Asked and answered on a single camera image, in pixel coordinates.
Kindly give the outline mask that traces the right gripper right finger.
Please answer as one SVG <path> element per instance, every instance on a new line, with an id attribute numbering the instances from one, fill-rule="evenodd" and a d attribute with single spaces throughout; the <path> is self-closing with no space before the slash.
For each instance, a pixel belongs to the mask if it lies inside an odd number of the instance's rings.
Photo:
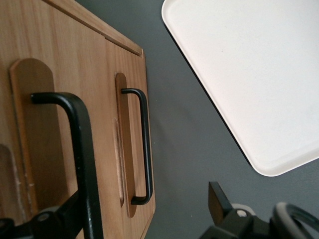
<path id="1" fill-rule="evenodd" d="M 270 225 L 244 208 L 234 207 L 218 182 L 208 184 L 208 208 L 214 225 L 202 239 L 272 239 Z"/>

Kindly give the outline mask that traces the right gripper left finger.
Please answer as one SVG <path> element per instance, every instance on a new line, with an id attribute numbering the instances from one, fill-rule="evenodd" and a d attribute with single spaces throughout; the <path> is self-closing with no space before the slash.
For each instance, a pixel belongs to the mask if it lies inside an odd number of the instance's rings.
<path id="1" fill-rule="evenodd" d="M 13 219 L 1 218 L 2 239 L 74 239 L 83 229 L 78 192 L 56 211 L 45 210 L 16 226 Z"/>

